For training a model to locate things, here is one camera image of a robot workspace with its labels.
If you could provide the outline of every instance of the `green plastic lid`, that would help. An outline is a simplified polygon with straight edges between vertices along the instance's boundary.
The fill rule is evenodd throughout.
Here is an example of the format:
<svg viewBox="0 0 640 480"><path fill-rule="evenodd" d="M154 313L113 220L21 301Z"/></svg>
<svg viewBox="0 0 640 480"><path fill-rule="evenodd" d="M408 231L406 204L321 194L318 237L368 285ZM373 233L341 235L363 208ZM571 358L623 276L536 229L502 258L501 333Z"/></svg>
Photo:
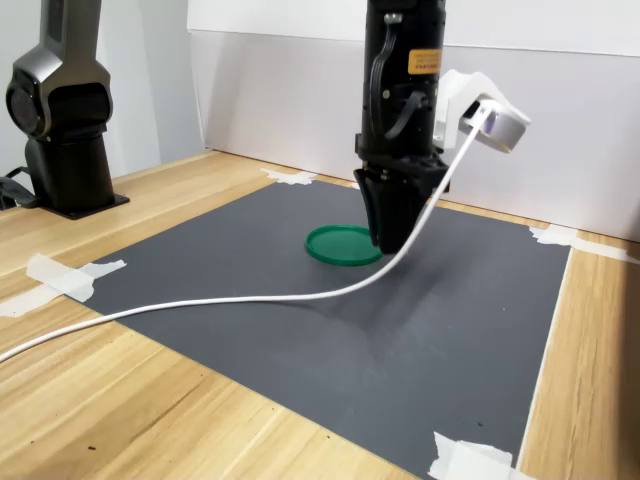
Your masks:
<svg viewBox="0 0 640 480"><path fill-rule="evenodd" d="M307 237L307 252L313 258L332 265L357 267L382 258L371 243L369 230L355 225L320 227Z"/></svg>

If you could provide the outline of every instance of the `wooden table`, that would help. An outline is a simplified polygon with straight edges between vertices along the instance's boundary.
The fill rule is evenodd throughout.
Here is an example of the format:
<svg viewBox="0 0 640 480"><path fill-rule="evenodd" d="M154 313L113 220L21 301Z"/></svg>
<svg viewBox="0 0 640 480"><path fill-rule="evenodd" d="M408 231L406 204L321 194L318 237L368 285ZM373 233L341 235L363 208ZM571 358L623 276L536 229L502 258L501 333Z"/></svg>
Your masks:
<svg viewBox="0 0 640 480"><path fill-rule="evenodd" d="M261 167L293 171L208 153L115 180L132 202L77 222L41 210L1 212L0 301L36 286L25 275L33 254L80 267L273 183ZM581 235L640 254L636 244ZM97 316L61 297L0 318L0 350ZM545 358L523 471L640 478L640 266L574 250ZM117 323L9 360L0 382L1 478L411 477Z"/></svg>

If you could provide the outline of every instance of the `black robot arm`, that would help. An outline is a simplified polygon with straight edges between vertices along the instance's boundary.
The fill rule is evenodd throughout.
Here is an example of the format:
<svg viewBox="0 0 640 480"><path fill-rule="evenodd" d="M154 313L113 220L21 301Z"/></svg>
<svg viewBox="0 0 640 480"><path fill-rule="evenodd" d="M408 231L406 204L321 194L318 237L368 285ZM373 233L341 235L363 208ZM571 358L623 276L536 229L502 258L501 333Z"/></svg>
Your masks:
<svg viewBox="0 0 640 480"><path fill-rule="evenodd" d="M355 176L371 239L396 253L447 166L432 143L444 0L368 0L362 133Z"/></svg>
<svg viewBox="0 0 640 480"><path fill-rule="evenodd" d="M96 60L100 9L101 0L42 0L40 44L14 63L6 95L29 137L35 196L4 178L5 208L17 200L77 219L127 201L113 193L102 137L113 107L109 73Z"/></svg>

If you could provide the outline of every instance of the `masking tape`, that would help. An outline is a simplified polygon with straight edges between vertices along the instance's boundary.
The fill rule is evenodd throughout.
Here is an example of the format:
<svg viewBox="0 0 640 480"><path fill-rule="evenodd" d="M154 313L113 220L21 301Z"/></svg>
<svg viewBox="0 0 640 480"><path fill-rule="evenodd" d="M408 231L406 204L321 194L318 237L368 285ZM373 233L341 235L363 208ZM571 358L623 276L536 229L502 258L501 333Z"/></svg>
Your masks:
<svg viewBox="0 0 640 480"><path fill-rule="evenodd" d="M429 475L436 480L533 480L511 468L513 457L489 445L448 439L434 432L438 459Z"/></svg>
<svg viewBox="0 0 640 480"><path fill-rule="evenodd" d="M0 317L21 317L61 295L86 302L93 295L93 281L96 278L104 277L126 265L119 260L102 265L89 263L74 270L38 253L29 259L27 275L43 285L0 304Z"/></svg>
<svg viewBox="0 0 640 480"><path fill-rule="evenodd" d="M311 185L313 178L317 176L315 173L299 172L295 174L280 173L275 170L269 170L267 168L261 168L261 171L268 173L267 178L276 179L277 183L286 183L287 185Z"/></svg>
<svg viewBox="0 0 640 480"><path fill-rule="evenodd" d="M578 231L573 228L549 225L549 228L546 230L533 227L530 227L529 230L533 234L533 237L538 239L538 243L544 245L571 246L582 252L593 253L595 255L640 265L640 260L631 257L622 248L610 247L609 245L602 245L578 238Z"/></svg>

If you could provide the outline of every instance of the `white cable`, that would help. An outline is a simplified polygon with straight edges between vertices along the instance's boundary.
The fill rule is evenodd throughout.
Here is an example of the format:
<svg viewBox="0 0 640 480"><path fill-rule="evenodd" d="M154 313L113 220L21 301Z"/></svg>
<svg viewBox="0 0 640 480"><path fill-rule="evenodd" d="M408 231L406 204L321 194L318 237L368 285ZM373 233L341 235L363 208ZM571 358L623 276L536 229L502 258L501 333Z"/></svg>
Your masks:
<svg viewBox="0 0 640 480"><path fill-rule="evenodd" d="M440 197L442 196L442 194L444 193L445 189L447 188L447 185L449 185L449 182L451 181L451 177L453 176L454 172L458 168L458 165L460 164L460 161L462 160L464 155L467 153L467 150L469 150L469 147L471 146L471 144L473 143L474 139L478 135L478 132L480 131L480 128L482 127L484 122L487 120L487 118L491 114L491 112L492 112L491 108L488 108L488 107L486 107L486 108L487 108L486 112L484 113L484 115L482 115L479 118L478 124L471 131L471 133L469 134L469 137L467 137L467 140L462 145L462 148L460 148L460 151L458 151L458 154L456 155L456 158L451 163L451 166L449 167L449 170L447 171L446 175L442 179L442 182L440 183L440 185L436 189L436 192L431 197L431 200L429 201L429 204L425 208L424 212L422 213L422 215L420 215L420 218L418 219L418 221L416 223L416 226L413 229L413 232L411 232L411 235L409 236L409 238L407 239L405 244L402 246L400 251L396 254L396 256L389 263L387 263L384 267L382 267L376 273L371 275L369 278L366 278L366 279L362 280L361 282L358 282L358 283L356 283L354 285L351 285L349 287L341 288L339 290L333 290L333 291L330 291L330 292L322 292L322 293L312 293L312 294L307 294L307 295L279 295L279 296L256 296L256 297L206 298L206 299L202 299L202 300L185 300L185 301L181 301L181 302L161 303L159 305L149 305L147 307L134 308L132 310L127 310L127 311L120 312L120 313L114 313L112 315L107 315L105 317L95 318L93 320L87 320L86 322L81 322L81 323L77 323L75 325L70 325L68 327L61 328L61 329L56 330L54 332L47 333L46 335L42 335L41 337L35 338L35 339L33 339L33 340L31 340L31 341L29 341L27 343L24 343L24 344L19 345L19 346L15 347L15 348L12 348L11 350L9 350L6 353L3 353L2 355L0 355L0 363L4 362L6 360L9 360L11 357L14 357L14 356L18 355L19 353L22 353L22 352L24 352L26 350L29 350L30 348L33 348L36 345L40 345L42 343L48 342L49 340L52 340L54 338L61 337L61 336L66 335L68 333L77 332L78 330L83 330L85 328L94 327L96 325L100 325L100 324L103 324L103 323L111 322L111 321L117 320L119 318L128 317L128 316L131 316L131 315L137 315L139 313L153 312L153 311L156 311L156 310L165 310L165 309L168 309L168 308L193 307L193 306L198 306L198 305L216 305L216 304L221 304L221 303L302 302L302 301L309 301L309 300L321 300L321 299L324 299L324 298L339 297L341 295L346 295L348 293L352 293L352 292L355 292L357 290L361 290L361 289L371 285L372 283L376 282L380 278L384 277L387 273L389 273L389 271L391 269L393 269L393 267L395 267L398 263L400 263L400 261L403 259L403 257L406 255L406 253L409 251L411 246L416 241L416 238L418 238L418 235L420 235L420 232L422 232L422 229L424 228L425 224L427 223L427 220L429 220L429 217L431 216L431 213L435 209L436 204L438 203L438 200L440 200Z"/></svg>

